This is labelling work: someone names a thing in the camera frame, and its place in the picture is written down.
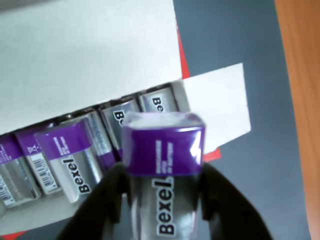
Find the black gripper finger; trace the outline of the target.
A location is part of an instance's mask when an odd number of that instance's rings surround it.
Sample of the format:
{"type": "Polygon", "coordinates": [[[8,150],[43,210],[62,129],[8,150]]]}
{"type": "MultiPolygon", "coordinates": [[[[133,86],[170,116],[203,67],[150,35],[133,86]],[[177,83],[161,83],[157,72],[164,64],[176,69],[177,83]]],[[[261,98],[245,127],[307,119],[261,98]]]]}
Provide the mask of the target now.
{"type": "Polygon", "coordinates": [[[132,205],[130,177],[123,163],[116,163],[79,206],[59,240],[112,240],[121,220],[123,194],[132,205]]]}
{"type": "Polygon", "coordinates": [[[271,240],[249,200],[215,167],[205,163],[199,179],[202,219],[211,240],[271,240]]]}

